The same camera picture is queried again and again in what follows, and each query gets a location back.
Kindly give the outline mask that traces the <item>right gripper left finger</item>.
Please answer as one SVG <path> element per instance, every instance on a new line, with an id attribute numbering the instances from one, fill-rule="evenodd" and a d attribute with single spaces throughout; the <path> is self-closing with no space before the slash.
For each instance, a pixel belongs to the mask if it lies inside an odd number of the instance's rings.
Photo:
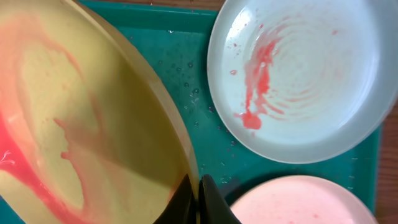
<path id="1" fill-rule="evenodd" d="M 191 182 L 185 175 L 165 210 L 154 224 L 196 224 L 197 210 Z"/>

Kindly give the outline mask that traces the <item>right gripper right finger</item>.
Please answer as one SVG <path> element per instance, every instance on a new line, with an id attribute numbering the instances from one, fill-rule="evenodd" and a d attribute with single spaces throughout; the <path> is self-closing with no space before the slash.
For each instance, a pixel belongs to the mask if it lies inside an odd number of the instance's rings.
<path id="1" fill-rule="evenodd" d="M 201 178 L 198 201 L 201 224 L 241 224 L 208 174 Z"/>

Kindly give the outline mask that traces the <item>white pink plate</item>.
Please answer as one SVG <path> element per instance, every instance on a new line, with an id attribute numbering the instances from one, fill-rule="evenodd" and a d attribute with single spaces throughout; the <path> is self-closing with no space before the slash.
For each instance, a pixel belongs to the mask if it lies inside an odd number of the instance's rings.
<path id="1" fill-rule="evenodd" d="M 291 175 L 264 182 L 231 206 L 241 223 L 377 224 L 348 190 L 319 177 Z"/>

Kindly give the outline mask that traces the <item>yellow-green plate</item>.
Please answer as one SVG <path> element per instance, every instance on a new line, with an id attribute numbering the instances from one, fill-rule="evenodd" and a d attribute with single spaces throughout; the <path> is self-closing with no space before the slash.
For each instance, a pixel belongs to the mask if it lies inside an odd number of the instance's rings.
<path id="1" fill-rule="evenodd" d="M 1 2 L 1 197 L 26 223 L 154 223 L 183 178 L 180 113 L 128 39 L 76 1 Z"/>

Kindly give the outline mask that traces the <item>light blue plate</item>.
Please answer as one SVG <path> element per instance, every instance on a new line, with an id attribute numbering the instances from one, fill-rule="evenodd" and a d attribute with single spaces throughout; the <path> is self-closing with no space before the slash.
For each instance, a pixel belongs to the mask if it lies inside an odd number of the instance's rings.
<path id="1" fill-rule="evenodd" d="M 242 145 L 289 164 L 330 159 L 397 101 L 397 1 L 228 0 L 207 69 L 215 108 Z"/>

